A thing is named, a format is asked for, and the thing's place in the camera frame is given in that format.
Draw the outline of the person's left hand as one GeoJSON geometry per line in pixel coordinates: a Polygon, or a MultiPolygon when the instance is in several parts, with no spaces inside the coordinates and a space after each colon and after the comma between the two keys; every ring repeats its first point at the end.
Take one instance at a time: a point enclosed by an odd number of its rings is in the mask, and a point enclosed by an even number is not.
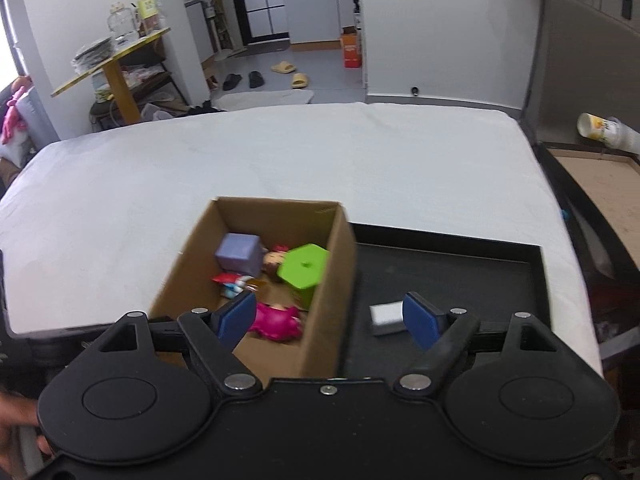
{"type": "Polygon", "coordinates": [[[17,443],[13,437],[14,429],[39,426],[37,401],[1,391],[0,422],[1,469],[11,477],[17,477],[21,466],[17,458],[17,443]]]}

